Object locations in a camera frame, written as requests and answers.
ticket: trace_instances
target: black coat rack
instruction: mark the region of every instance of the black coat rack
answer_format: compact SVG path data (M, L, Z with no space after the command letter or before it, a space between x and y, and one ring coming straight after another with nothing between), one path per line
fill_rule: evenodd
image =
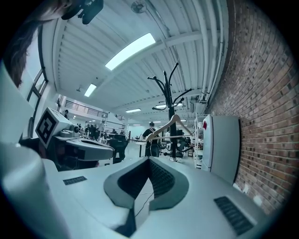
M182 96L192 90L192 89L189 89L189 90L185 91L184 93L182 93L178 97L176 97L174 99L174 101L172 101L171 89L170 89L171 83L170 82L171 82L172 74L175 71L175 69L177 68L177 66L178 66L178 63L176 63L176 65L172 69L171 74L169 76L169 80L167 79L166 72L163 71L163 74L164 74L164 83L162 81L158 80L156 76L154 76L153 78L148 77L148 79L154 80L158 84L158 86L160 87L160 89L162 90L162 92L163 92L163 94L165 96L165 102L166 102L166 107L164 109L158 109L158 108L155 108L155 107L153 107L152 109L153 110L163 111L166 108L168 108L168 118L169 118L169 120L175 114L176 110L174 109L174 107L176 107L179 103L181 103L181 102L184 101L184 98ZM177 126L176 126L176 123L174 123L174 124L172 124L170 126L170 136L176 136L176 134L177 134ZM170 140L171 140L171 152L169 154L165 153L164 155L170 155L171 158L172 158L172 160L174 160L174 161L176 161L176 150L179 151L179 152L186 152L186 151L188 151L188 150L190 150L192 148L192 147L190 147L188 149L185 149L185 150L181 151L178 148L177 139L176 138L170 138Z

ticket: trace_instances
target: clothes hanger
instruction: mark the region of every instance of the clothes hanger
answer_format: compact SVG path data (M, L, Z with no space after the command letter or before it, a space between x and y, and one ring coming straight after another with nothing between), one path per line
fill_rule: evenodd
M191 131L183 124L183 122L181 121L181 118L177 115L174 114L172 116L172 118L170 119L170 121L164 125L163 127L159 128L158 130L156 130L155 132L149 134L146 137L146 141L150 141L150 140L158 140L158 139L169 139L169 138L181 138L182 135L176 135L176 136L167 136L167 137L156 137L159 133L161 133L162 131L164 131L165 129L169 128L170 125L172 125L173 123L178 123L180 124L189 134L188 135L184 135L184 137L186 136L193 136L193 134L191 133Z

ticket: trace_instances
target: black vent grille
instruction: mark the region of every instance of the black vent grille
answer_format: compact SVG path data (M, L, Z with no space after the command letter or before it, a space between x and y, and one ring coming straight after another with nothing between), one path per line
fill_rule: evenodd
M65 179L64 183L65 183L65 185L70 185L70 184L73 184L73 183L82 182L84 180L87 180L87 178L85 178L84 176L81 176L81 177L75 177L75 178Z
M230 225L233 227L237 236L240 236L253 227L248 219L227 197L219 197L214 199L214 201Z

